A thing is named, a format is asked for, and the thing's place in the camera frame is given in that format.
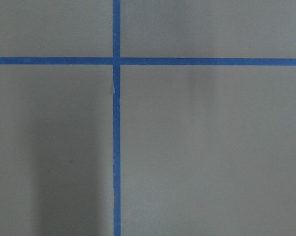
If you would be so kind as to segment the blue tape horizontal line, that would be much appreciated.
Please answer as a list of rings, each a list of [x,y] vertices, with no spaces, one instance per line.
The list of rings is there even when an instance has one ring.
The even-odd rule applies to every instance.
[[[0,57],[0,65],[239,65],[296,66],[296,59],[267,58],[108,58],[108,57]]]

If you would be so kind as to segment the blue tape vertical line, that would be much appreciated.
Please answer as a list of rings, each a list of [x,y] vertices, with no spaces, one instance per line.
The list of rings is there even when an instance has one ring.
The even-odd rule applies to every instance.
[[[113,187],[114,236],[121,235],[120,160],[120,1],[113,0]]]

